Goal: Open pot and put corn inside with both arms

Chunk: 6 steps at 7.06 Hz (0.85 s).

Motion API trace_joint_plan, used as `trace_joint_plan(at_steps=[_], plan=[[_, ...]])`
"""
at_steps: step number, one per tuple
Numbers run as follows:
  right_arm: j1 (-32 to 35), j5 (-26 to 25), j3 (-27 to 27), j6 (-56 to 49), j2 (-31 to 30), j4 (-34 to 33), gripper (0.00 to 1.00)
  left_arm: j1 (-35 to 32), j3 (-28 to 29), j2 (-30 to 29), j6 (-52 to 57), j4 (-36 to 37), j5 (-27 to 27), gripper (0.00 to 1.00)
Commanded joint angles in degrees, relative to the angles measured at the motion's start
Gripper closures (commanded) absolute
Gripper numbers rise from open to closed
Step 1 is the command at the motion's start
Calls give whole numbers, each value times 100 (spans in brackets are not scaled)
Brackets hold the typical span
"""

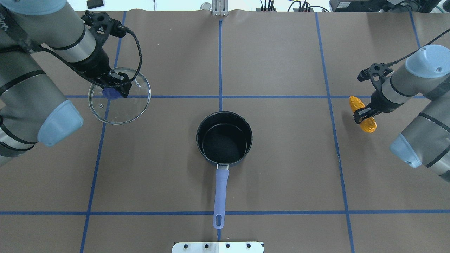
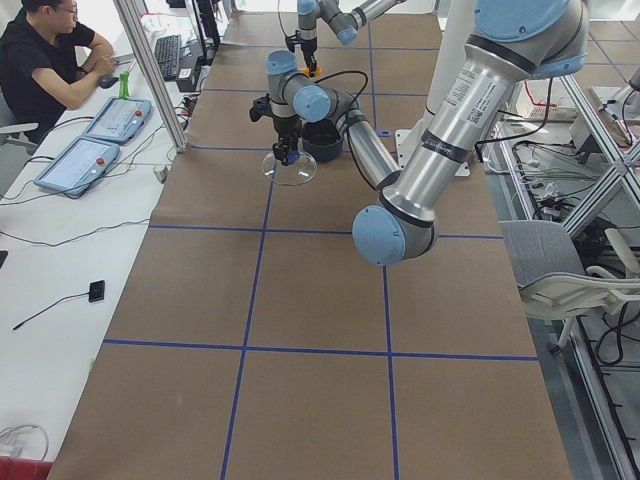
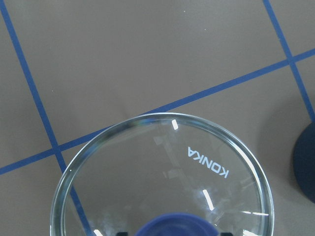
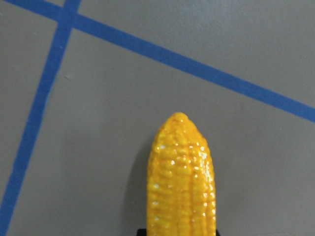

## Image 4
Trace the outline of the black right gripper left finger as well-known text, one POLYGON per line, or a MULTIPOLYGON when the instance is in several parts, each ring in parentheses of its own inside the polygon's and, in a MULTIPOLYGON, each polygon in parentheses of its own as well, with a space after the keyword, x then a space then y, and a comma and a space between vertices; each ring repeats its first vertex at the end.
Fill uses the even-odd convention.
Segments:
POLYGON ((147 230, 146 229, 138 229, 136 236, 147 236, 147 230))

